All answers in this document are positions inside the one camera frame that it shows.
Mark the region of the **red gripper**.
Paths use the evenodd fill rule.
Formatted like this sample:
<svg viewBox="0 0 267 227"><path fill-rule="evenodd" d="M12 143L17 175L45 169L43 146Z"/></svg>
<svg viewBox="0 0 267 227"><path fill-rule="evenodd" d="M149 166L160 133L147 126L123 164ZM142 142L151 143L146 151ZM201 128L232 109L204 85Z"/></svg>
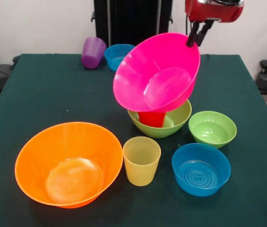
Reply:
<svg viewBox="0 0 267 227"><path fill-rule="evenodd" d="M196 45L200 47L213 21L234 22L241 15L243 7L244 0L186 0L185 13L193 22L186 46L192 47L196 41ZM197 34L199 22L205 24Z"/></svg>

